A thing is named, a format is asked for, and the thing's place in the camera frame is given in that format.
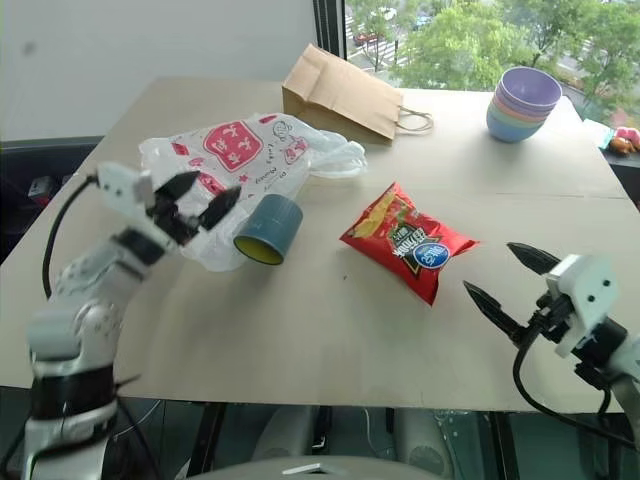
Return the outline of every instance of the car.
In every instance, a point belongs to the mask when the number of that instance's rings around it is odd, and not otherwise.
[[[376,40],[378,40],[377,33],[358,33],[353,36],[353,43],[356,44],[356,47],[361,47],[365,44],[375,42]]]
[[[413,23],[412,30],[415,32],[416,30],[420,30],[422,27],[426,25],[430,25],[433,22],[433,17],[429,15],[418,15],[416,17],[416,21]]]

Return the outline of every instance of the chip bag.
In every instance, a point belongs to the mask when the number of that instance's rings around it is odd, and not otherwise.
[[[396,183],[369,205],[340,240],[402,277],[429,305],[447,261],[478,243],[420,213]]]

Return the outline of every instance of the paper bag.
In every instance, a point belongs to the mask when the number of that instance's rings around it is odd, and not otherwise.
[[[349,140],[391,143],[402,92],[313,45],[282,85],[284,112]]]

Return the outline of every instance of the white plastic bag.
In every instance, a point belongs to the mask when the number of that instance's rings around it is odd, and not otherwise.
[[[233,238],[264,195],[294,198],[309,174],[346,178],[361,174],[367,166],[358,143],[282,113],[150,138],[139,148],[142,166],[151,171],[156,188],[177,173],[200,171],[194,188],[178,202],[183,213],[199,214],[220,191],[242,186],[234,209],[182,249],[185,256],[216,272],[233,270],[245,261]]]

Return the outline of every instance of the table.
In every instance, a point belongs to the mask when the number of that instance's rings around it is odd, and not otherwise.
[[[164,259],[126,313],[117,378],[142,373],[124,394],[179,400],[530,410],[511,380],[515,349],[468,298],[462,280],[494,294],[526,321],[542,279],[505,247],[521,241],[558,256],[608,255],[620,283],[611,312],[640,331],[640,216],[563,98],[547,124],[517,145],[494,141],[490,94],[407,90],[430,111],[428,136],[367,146],[357,179],[310,179],[297,201],[305,218],[285,263],[211,273]],[[139,166],[137,145],[205,125],[281,109],[277,83],[203,78],[154,82],[80,168]],[[398,181],[416,205],[482,242],[453,259],[433,308],[401,280],[338,241],[360,212]],[[25,326],[45,304],[40,268],[55,214],[72,179],[0,268],[0,384],[31,381]],[[124,226],[88,191],[65,218],[52,269]],[[573,362],[538,342],[524,367],[530,391],[563,412],[595,411],[600,394]]]

